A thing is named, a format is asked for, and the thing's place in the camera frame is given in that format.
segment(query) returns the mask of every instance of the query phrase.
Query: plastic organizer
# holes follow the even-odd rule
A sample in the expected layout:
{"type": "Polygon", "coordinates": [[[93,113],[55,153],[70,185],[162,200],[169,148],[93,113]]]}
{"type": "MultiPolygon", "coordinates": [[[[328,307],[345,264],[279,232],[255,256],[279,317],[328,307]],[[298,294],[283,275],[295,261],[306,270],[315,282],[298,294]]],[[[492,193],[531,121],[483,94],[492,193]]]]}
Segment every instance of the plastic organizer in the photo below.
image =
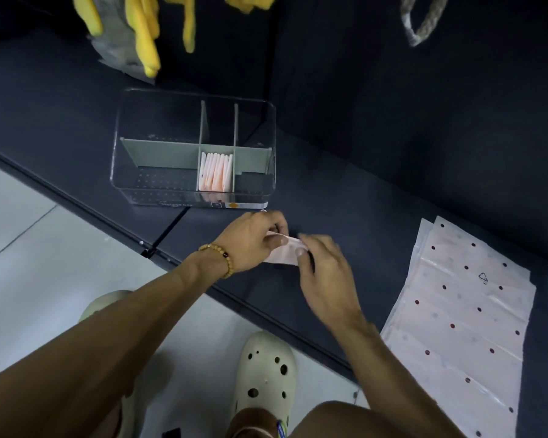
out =
{"type": "Polygon", "coordinates": [[[276,186],[276,109],[263,100],[127,89],[110,181],[140,206],[263,209],[276,186]],[[234,156],[231,193],[198,190],[203,152],[234,156]]]}

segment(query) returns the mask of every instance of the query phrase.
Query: white tile floor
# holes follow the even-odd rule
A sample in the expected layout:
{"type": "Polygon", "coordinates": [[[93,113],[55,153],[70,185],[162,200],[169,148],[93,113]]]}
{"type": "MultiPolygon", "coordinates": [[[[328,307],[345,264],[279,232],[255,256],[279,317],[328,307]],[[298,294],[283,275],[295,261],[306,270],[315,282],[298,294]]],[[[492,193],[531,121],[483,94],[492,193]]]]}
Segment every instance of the white tile floor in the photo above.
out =
{"type": "MultiPolygon", "coordinates": [[[[71,327],[98,296],[136,289],[163,272],[0,171],[0,371],[71,327]]],[[[138,433],[160,438],[181,427],[186,437],[222,436],[237,360],[256,330],[202,296],[137,382],[138,433]]],[[[294,352],[299,374],[290,430],[315,405],[330,399],[354,402],[358,390],[294,352]]]]}

